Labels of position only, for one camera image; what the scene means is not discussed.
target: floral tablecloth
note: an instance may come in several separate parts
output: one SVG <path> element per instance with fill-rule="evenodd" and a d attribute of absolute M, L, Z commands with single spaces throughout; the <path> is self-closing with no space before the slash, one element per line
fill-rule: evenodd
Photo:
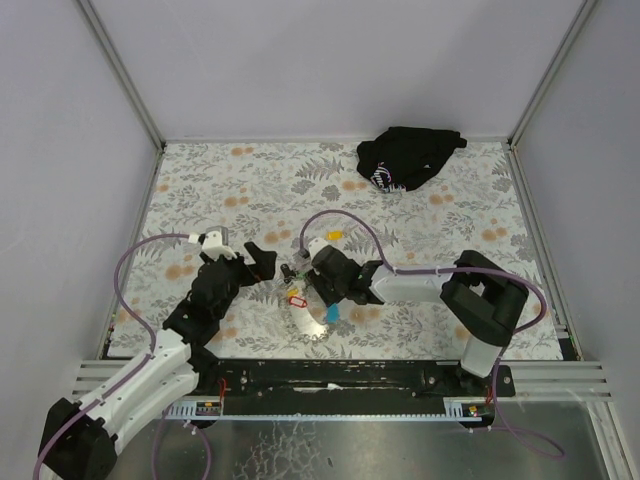
<path fill-rule="evenodd" d="M 539 284 L 500 143 L 470 142 L 420 189 L 384 194 L 356 172 L 355 143 L 169 144 L 143 237 L 163 232 L 204 232 L 224 225 L 242 251 L 253 240 L 291 262 L 304 221 L 325 209 L 359 215 L 378 233 L 396 265 L 446 264 L 476 249 L 502 268 Z M 310 228 L 362 262 L 377 258 L 373 242 L 347 218 L 328 216 Z M 135 257 L 125 297 L 159 327 L 189 290 L 198 266 L 195 245 L 159 241 Z M 245 288 L 233 302 L 209 348 L 220 357 L 457 359 L 469 336 L 440 304 L 340 305 L 340 319 L 321 338 L 300 333 L 281 282 Z M 311 305 L 318 319 L 323 306 Z M 521 322 L 539 306 L 533 295 Z M 114 318 L 108 356 L 133 356 L 148 345 L 145 332 L 124 310 Z M 514 337 L 506 354 L 517 359 L 559 359 L 550 315 Z"/>

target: gray floor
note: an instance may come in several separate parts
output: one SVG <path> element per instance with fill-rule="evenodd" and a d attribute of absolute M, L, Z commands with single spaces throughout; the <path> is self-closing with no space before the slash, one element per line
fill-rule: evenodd
<path fill-rule="evenodd" d="M 548 460 L 509 434 L 461 431 L 445 423 L 218 422 L 209 479 L 607 479 L 587 412 L 578 404 L 504 406 L 514 426 L 549 435 L 567 458 Z M 121 455 L 110 480 L 150 479 L 149 425 Z M 199 480 L 201 440 L 174 424 L 164 436 L 162 480 Z"/>

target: red object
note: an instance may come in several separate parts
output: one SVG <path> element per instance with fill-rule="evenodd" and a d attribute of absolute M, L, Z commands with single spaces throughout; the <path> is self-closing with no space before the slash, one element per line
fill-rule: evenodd
<path fill-rule="evenodd" d="M 487 398 L 484 401 L 485 405 L 489 405 L 493 400 L 493 389 L 489 387 L 489 391 L 487 392 Z"/>
<path fill-rule="evenodd" d="M 222 378 L 218 380 L 218 383 L 220 384 L 220 405 L 222 405 L 222 400 L 224 399 L 224 392 L 227 389 L 227 381 L 224 378 Z"/>
<path fill-rule="evenodd" d="M 293 296 L 289 297 L 289 305 L 293 305 L 294 307 L 298 308 L 306 308 L 307 301 L 304 298 Z"/>

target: blue object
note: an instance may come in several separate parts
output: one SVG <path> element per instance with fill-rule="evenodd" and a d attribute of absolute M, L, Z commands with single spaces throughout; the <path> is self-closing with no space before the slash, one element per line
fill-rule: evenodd
<path fill-rule="evenodd" d="M 340 318 L 340 311 L 338 305 L 335 303 L 327 308 L 327 323 L 336 323 Z"/>

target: yellow object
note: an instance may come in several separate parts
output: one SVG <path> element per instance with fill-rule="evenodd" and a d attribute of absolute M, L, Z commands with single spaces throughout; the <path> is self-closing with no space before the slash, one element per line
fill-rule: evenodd
<path fill-rule="evenodd" d="M 341 238 L 342 232 L 340 230 L 327 233 L 327 240 L 340 240 Z"/>

